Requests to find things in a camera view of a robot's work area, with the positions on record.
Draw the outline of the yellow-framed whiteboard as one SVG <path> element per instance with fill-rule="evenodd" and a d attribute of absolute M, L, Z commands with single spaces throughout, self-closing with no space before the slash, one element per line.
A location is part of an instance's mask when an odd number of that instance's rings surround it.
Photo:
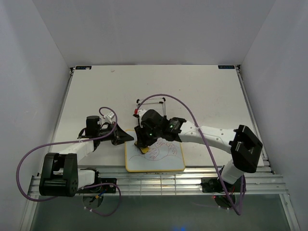
<path fill-rule="evenodd" d="M 125 164 L 128 172 L 168 172 L 183 171 L 185 162 L 181 144 L 176 141 L 166 141 L 159 138 L 143 154 L 135 145 L 135 131 L 127 130 L 134 140 L 125 143 Z"/>

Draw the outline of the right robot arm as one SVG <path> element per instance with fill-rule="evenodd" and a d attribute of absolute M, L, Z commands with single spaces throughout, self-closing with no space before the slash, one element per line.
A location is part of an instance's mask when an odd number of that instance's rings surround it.
<path fill-rule="evenodd" d="M 263 144 L 246 125 L 236 129 L 197 126 L 184 118 L 167 119 L 156 110 L 137 110 L 139 124 L 134 128 L 135 145 L 143 152 L 158 139 L 182 143 L 197 143 L 220 149 L 231 155 L 231 160 L 219 172 L 218 187 L 229 191 L 245 173 L 255 173 Z"/>

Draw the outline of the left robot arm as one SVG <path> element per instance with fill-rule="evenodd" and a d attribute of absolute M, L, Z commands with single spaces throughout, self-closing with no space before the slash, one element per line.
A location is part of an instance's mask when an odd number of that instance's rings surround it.
<path fill-rule="evenodd" d="M 94 152 L 101 142 L 110 141 L 112 145 L 121 145 L 134 138 L 123 131 L 110 119 L 101 122 L 99 116 L 91 115 L 86 119 L 86 127 L 74 143 L 58 153 L 48 153 L 44 157 L 40 176 L 39 193 L 42 196 L 73 197 L 77 191 L 87 187 L 97 192 L 102 180 L 93 169 L 78 169 L 78 163 Z"/>

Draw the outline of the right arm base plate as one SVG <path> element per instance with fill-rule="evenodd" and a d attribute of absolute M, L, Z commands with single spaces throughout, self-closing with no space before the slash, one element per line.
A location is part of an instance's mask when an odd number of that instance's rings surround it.
<path fill-rule="evenodd" d="M 239 193 L 241 191 L 241 184 L 243 185 L 243 192 L 246 192 L 246 181 L 245 178 L 239 178 L 234 184 L 225 183 L 229 194 Z M 219 178 L 201 178 L 202 192 L 206 193 L 224 193 L 223 186 Z"/>

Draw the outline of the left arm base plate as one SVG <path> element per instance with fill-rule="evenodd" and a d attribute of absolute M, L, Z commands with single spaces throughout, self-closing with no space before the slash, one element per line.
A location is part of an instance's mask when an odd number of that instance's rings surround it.
<path fill-rule="evenodd" d="M 78 193 L 116 193 L 117 189 L 114 185 L 117 184 L 117 178 L 97 178 L 92 185 L 103 183 L 104 185 L 96 186 L 88 189 L 80 189 Z"/>

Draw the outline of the yellow bone-shaped eraser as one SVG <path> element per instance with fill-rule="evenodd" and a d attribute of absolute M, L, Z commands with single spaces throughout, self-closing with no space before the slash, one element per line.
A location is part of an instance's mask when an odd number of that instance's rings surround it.
<path fill-rule="evenodd" d="M 137 142 L 134 143 L 134 145 L 137 147 L 137 149 L 140 151 L 141 154 L 146 154 L 147 152 L 149 152 L 150 147 L 147 146 L 145 148 L 141 148 L 137 145 Z"/>

